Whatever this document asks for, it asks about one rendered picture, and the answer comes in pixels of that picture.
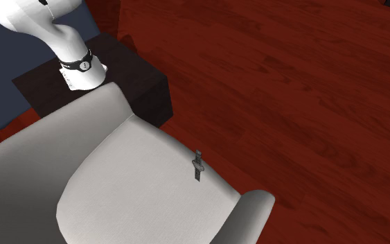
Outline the dark robot stand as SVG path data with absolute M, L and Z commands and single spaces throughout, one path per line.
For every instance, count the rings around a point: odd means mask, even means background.
M 120 87 L 138 117 L 159 128 L 173 116 L 168 79 L 160 70 L 109 33 L 87 40 L 86 45 L 107 66 L 105 83 Z M 53 58 L 12 80 L 41 118 L 87 93 L 71 91 L 59 68 Z

